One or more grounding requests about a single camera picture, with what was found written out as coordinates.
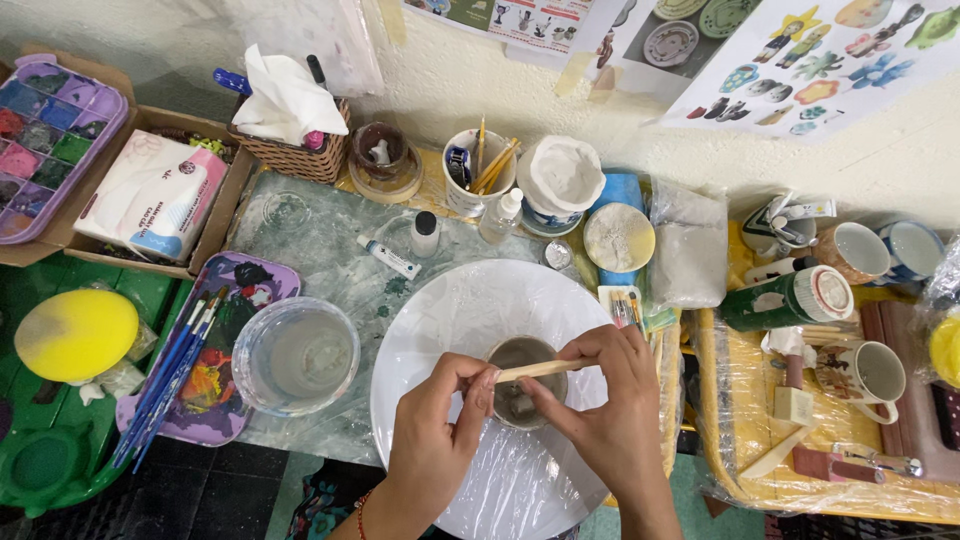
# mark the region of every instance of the clear plastic container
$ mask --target clear plastic container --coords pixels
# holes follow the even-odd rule
[[[245,402],[275,416],[303,416],[344,395],[360,361],[360,337],[336,306],[281,300],[253,316],[233,348],[233,380]]]

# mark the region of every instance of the tissue packet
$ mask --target tissue packet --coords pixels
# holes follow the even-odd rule
[[[185,262],[227,169],[203,147],[136,130],[73,230]]]

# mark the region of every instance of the hand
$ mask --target hand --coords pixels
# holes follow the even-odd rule
[[[444,353],[433,373],[396,406],[390,472],[364,505],[371,540],[417,538],[446,509],[464,481],[493,415],[499,370],[483,360]],[[449,424],[450,396],[464,392],[464,407]]]
[[[682,538],[660,455],[660,385],[650,345],[636,326],[607,325],[558,353],[562,360],[581,357],[599,361],[605,404],[573,410],[529,377],[520,380],[523,391],[617,498],[624,538]]]

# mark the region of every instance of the red bracelet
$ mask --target red bracelet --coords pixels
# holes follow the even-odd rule
[[[373,493],[373,490],[368,491],[367,495],[364,495],[359,501],[353,504],[357,508],[357,532],[360,533],[360,540],[367,540],[367,536],[363,533],[363,505],[367,502],[367,499],[370,498],[370,493]]]

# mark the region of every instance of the paint tube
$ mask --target paint tube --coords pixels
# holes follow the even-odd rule
[[[777,215],[786,217],[788,221],[793,221],[795,219],[806,219],[809,217],[836,217],[837,206],[833,199],[829,199],[827,201],[803,203],[800,205],[794,205],[792,207],[786,207],[785,209],[777,212]]]
[[[363,246],[363,249],[367,250],[367,253],[373,255],[375,258],[378,258],[381,262],[390,266],[394,270],[408,280],[412,280],[417,276],[417,273],[420,271],[421,266],[415,264],[403,256],[401,256],[396,251],[388,248],[387,246],[372,240],[360,234],[357,236],[357,243]]]

